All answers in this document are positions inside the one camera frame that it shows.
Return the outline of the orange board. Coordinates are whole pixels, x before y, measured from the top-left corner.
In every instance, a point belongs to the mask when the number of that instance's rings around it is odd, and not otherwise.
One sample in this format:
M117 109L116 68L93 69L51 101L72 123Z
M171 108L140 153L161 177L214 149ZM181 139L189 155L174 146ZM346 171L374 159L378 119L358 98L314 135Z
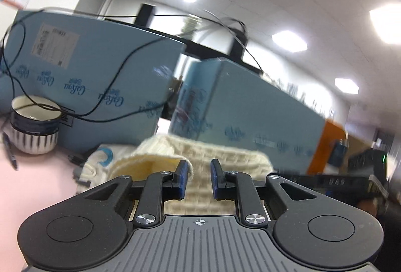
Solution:
M342 125L326 119L318 146L308 167L307 174L314 175L316 173L322 173L328 159L330 158L332 149L334 148L334 143L337 140L345 140L346 138L346 131Z

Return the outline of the large blue cardboard box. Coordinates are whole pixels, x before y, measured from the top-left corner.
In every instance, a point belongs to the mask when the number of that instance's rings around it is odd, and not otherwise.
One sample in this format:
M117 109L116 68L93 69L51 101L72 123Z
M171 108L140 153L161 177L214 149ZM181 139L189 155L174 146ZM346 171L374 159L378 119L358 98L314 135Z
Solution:
M199 142L263 152L275 170L306 173L326 120L226 59L191 64L170 133Z

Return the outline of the striped ceramic bowl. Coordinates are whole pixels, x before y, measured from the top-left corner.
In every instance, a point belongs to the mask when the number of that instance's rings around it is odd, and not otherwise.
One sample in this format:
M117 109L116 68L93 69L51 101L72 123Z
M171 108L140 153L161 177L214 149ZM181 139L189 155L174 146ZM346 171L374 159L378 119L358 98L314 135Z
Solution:
M60 106L38 96L18 96L12 100L11 107L13 145L32 155L52 151L58 142Z

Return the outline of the cream knitted sweater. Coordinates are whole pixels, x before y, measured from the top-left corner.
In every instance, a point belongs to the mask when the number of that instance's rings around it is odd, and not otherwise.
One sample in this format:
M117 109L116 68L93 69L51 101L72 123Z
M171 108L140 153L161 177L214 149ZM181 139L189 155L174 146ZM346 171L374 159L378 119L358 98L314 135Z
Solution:
M129 175L134 181L146 180L160 171L175 171L185 160L189 165L185 197L167 201L165 214L170 215L232 215L232 201L216 201L212 194L210 163L218 159L225 171L240 171L254 180L264 180L273 172L269 158L262 152L218 146L171 135L156 135L143 141L138 148L117 157L107 173L109 180Z

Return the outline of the small blue cardboard box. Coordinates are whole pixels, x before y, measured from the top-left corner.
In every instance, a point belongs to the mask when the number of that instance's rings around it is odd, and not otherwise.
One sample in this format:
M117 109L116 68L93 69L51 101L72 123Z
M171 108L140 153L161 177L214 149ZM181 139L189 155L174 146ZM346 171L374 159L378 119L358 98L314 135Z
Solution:
M145 30L77 15L19 11L1 62L1 111L39 96L65 113L58 143L85 152L152 136L183 45Z

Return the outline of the dark teal thermos bottle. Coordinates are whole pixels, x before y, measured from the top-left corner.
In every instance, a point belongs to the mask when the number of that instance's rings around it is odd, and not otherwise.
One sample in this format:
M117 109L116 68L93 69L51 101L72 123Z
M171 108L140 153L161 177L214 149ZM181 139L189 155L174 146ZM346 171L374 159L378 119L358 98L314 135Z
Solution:
M332 150L327 164L339 168L348 150L348 141L346 139L335 140L332 144Z

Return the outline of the black pen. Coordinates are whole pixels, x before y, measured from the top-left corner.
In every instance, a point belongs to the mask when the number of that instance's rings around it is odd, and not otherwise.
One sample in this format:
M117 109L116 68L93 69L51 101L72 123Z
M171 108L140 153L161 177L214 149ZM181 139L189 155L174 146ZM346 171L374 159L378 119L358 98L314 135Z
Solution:
M13 154L13 151L12 151L11 141L10 141L8 135L5 132L2 133L2 140L3 140L3 143L4 143L4 149L5 149L7 158L9 159L9 162L10 162L11 166L13 167L13 169L17 171L18 170L18 163L17 163L17 160L16 160L16 158L15 158L15 156Z

